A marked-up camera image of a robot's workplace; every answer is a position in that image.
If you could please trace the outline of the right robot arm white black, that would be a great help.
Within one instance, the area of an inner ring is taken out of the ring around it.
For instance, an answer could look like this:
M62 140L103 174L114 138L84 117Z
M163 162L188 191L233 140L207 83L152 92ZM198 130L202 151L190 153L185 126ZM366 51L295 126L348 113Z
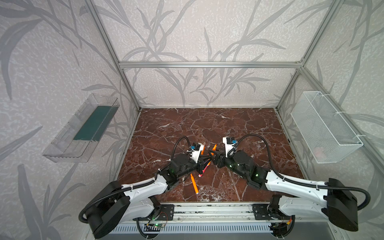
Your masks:
M336 179L314 182L258 167L244 151L231 155L210 151L210 154L218 168L227 167L246 180L248 186L275 192L268 208L268 213L275 218L296 215L325 218L341 229L356 232L358 211L371 201L368 191L346 187Z

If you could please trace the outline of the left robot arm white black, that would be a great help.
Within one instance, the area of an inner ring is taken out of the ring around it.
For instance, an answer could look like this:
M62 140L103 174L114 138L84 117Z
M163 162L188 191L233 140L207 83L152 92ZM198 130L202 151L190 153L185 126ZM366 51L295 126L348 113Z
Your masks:
M150 179L125 185L110 182L80 211L79 221L88 224L95 239L100 239L114 230L123 218L148 217L159 206L157 195L171 191L183 176L193 171L201 174L212 157L199 155L195 161L190 154L178 154Z

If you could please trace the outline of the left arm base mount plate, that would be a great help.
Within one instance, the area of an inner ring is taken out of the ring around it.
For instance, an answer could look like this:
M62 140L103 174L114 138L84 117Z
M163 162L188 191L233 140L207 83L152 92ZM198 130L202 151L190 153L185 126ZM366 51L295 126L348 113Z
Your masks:
M175 205L161 204L156 206L147 217L152 221L172 221L175 213Z

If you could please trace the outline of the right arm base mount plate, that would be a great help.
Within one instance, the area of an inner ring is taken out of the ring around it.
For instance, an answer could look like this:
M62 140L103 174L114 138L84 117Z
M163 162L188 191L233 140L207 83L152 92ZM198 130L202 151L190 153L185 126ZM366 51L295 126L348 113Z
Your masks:
M253 204L252 213L255 220L260 221L294 221L294 216L283 214L279 209L270 208L269 204Z

